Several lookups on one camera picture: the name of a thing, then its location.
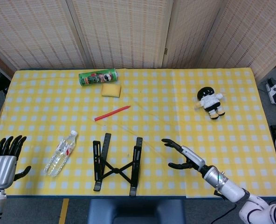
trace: foldable stand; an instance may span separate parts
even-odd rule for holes
[[[120,174],[127,182],[131,184],[130,196],[136,196],[137,185],[138,185],[138,176],[139,176],[139,167],[140,167],[140,158],[141,158],[141,149],[142,149],[142,138],[137,137],[136,145],[134,146],[133,152],[133,161],[129,164],[121,167],[114,168],[107,161],[107,154],[110,144],[111,134],[106,133],[103,148],[101,152],[101,142],[93,141],[93,157],[94,157],[94,168],[95,168],[95,187],[94,191],[100,191],[102,186],[102,180],[109,176],[110,174]],[[111,169],[109,172],[104,174],[105,166]],[[123,171],[129,167],[132,167],[131,179],[127,177]]]

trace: yellow sponge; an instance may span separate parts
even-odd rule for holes
[[[121,86],[117,84],[104,83],[101,94],[104,97],[119,97]]]

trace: water bottle cap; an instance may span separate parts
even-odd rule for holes
[[[78,135],[78,132],[76,132],[74,130],[72,130],[71,133],[74,134],[74,135]]]

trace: plastic water bottle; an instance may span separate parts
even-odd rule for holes
[[[78,133],[73,130],[68,137],[61,140],[56,151],[44,169],[49,176],[56,176],[61,171],[63,165],[68,159],[68,156],[75,148],[77,135]]]

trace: power strip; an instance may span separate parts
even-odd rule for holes
[[[276,104],[276,81],[273,78],[269,78],[265,84],[269,99],[272,104]]]

